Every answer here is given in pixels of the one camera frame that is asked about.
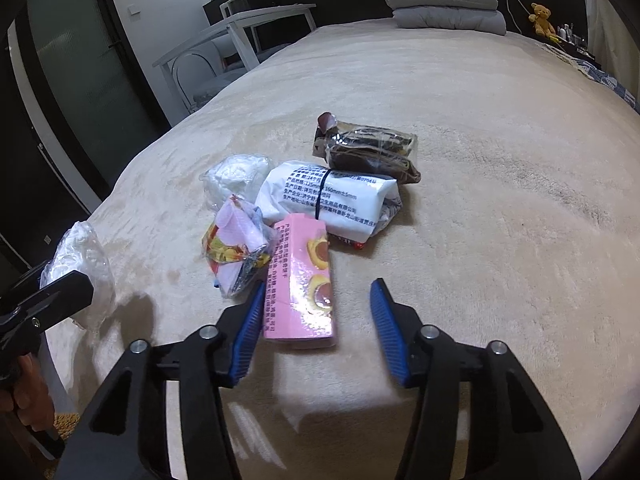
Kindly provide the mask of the bare left hand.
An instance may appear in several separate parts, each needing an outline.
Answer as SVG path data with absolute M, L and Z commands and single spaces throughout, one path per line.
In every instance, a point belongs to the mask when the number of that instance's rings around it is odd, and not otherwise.
M 17 362 L 20 363 L 22 374 L 12 393 L 1 391 L 1 413 L 16 411 L 22 424 L 35 431 L 52 429 L 54 404 L 37 359 L 28 354 L 20 356 Z

